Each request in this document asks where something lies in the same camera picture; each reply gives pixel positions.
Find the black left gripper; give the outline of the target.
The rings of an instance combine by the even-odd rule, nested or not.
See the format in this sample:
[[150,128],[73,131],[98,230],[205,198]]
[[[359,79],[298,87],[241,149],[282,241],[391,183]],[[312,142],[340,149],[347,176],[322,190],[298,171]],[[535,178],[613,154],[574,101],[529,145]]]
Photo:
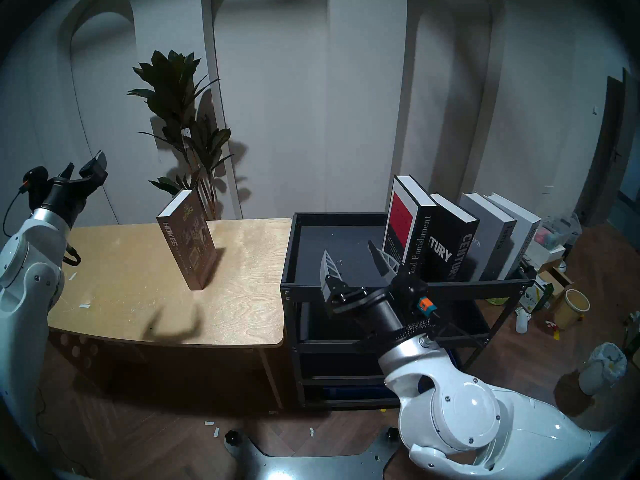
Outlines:
[[85,208],[87,198],[101,187],[108,173],[103,151],[98,151],[81,169],[79,179],[72,180],[74,164],[69,163],[57,176],[49,178],[43,166],[24,174],[22,192],[28,194],[31,212],[45,209],[58,215],[71,229]]

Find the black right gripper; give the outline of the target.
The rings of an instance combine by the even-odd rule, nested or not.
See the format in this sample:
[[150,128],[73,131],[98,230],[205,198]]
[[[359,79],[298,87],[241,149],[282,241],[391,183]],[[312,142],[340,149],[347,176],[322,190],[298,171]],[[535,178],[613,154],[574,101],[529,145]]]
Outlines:
[[369,240],[369,252],[380,276],[392,280],[376,290],[347,285],[325,249],[320,261],[320,287],[330,316],[354,321],[365,336],[353,344],[359,353],[386,353],[415,336],[436,340],[443,334],[443,315],[429,296],[428,284],[408,273]]

